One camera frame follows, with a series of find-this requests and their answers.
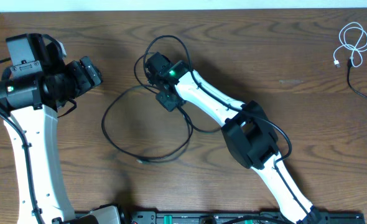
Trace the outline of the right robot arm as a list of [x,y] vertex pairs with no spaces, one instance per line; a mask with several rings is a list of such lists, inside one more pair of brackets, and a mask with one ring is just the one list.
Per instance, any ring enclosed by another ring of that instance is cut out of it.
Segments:
[[277,145],[278,127],[255,101],[235,100],[209,84],[182,60],[172,63],[156,52],[144,60],[149,83],[160,90],[157,99],[169,111],[185,102],[200,108],[221,128],[232,157],[252,169],[274,196],[280,213],[291,223],[320,223],[322,216],[300,191],[284,165]]

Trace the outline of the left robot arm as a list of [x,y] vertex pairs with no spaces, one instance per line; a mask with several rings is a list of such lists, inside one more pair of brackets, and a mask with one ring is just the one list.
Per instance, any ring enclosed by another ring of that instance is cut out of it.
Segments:
[[121,223],[115,205],[76,213],[63,182],[58,110],[102,83],[88,57],[65,63],[47,34],[6,39],[11,66],[0,81],[0,117],[11,139],[19,190],[19,223]]

